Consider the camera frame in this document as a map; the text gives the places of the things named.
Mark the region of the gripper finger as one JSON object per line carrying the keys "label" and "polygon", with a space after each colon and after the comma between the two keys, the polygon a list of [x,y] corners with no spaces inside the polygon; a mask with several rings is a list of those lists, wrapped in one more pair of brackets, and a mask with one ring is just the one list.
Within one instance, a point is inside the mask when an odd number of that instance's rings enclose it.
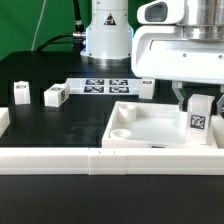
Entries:
{"label": "gripper finger", "polygon": [[220,86],[220,92],[222,93],[222,96],[220,99],[217,101],[216,106],[217,106],[217,115],[221,116],[222,111],[224,108],[224,84]]}

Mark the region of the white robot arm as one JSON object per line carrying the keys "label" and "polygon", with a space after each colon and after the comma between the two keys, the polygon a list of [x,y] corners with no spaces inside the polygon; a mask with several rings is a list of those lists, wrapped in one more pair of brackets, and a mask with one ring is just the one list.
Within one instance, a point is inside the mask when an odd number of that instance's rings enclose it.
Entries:
{"label": "white robot arm", "polygon": [[153,0],[140,6],[134,30],[128,0],[92,0],[83,60],[130,62],[135,76],[170,80],[177,98],[184,82],[216,84],[224,109],[224,0]]}

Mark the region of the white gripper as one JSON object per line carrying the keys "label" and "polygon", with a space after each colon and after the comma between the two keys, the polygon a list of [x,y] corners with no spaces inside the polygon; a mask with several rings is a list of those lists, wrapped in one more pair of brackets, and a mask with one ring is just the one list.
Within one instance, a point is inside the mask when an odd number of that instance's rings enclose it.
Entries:
{"label": "white gripper", "polygon": [[224,84],[224,0],[153,0],[137,10],[131,67],[172,80],[183,110],[184,82]]}

